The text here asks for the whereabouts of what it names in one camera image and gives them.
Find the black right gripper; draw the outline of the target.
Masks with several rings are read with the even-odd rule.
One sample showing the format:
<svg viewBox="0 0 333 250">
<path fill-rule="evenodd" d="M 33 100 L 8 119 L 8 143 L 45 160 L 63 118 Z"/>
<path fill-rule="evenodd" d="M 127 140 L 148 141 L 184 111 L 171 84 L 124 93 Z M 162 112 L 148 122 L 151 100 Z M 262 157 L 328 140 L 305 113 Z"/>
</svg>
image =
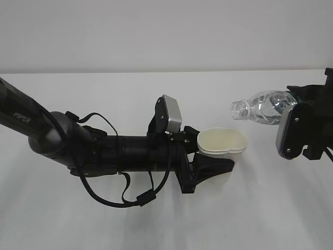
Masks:
<svg viewBox="0 0 333 250">
<path fill-rule="evenodd" d="M 325 69 L 324 85 L 287 86 L 298 103 L 313 103 L 308 147 L 303 156 L 309 160 L 320 160 L 325 153 L 332 160 L 332 68 Z"/>
</svg>

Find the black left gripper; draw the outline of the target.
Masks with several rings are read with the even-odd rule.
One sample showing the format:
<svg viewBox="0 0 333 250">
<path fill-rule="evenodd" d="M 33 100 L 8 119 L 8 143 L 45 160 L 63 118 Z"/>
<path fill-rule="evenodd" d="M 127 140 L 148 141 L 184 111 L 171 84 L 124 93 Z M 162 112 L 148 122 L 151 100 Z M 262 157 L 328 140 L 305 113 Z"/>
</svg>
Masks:
<svg viewBox="0 0 333 250">
<path fill-rule="evenodd" d="M 169 135 L 172 168 L 183 194 L 194 193 L 196 185 L 209 178 L 231 172 L 235 165 L 231 159 L 213 158 L 196 153 L 199 133 L 191 126 L 184 126 L 183 131 Z M 188 154 L 192 153 L 195 154 L 192 163 L 190 163 Z"/>
</svg>

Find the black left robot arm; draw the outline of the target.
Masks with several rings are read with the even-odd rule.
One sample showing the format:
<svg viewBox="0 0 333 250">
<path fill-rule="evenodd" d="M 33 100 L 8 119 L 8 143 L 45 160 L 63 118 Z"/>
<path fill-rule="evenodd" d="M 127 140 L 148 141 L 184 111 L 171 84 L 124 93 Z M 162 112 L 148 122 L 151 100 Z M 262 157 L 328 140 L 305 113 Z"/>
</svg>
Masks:
<svg viewBox="0 0 333 250">
<path fill-rule="evenodd" d="M 108 135 L 86 125 L 71 112 L 44 113 L 42 107 L 5 80 L 1 81 L 1 124 L 28 138 L 35 153 L 87 178 L 122 172 L 175 172 L 181 191 L 217 175 L 229 173 L 234 161 L 199 153 L 199 132 L 181 125 L 175 99 L 162 95 L 144 136 Z"/>
</svg>

